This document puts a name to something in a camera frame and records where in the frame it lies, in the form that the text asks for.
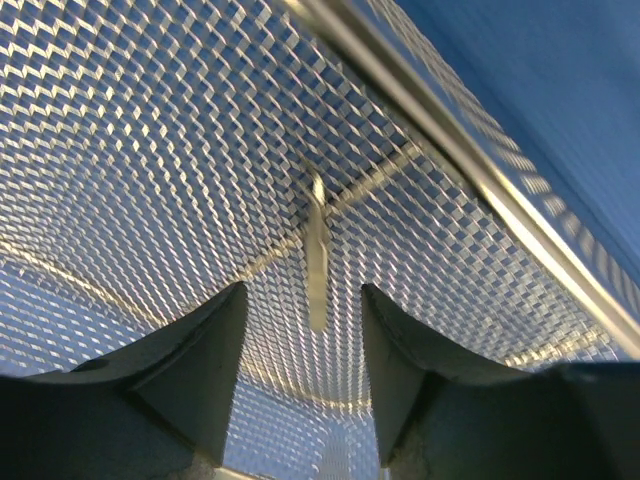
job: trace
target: metal frame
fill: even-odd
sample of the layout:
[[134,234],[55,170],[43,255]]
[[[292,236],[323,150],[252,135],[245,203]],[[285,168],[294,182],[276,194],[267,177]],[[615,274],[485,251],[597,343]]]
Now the metal frame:
[[426,83],[345,0],[284,0],[449,159],[522,244],[619,342],[640,358],[640,325],[531,202],[501,173]]

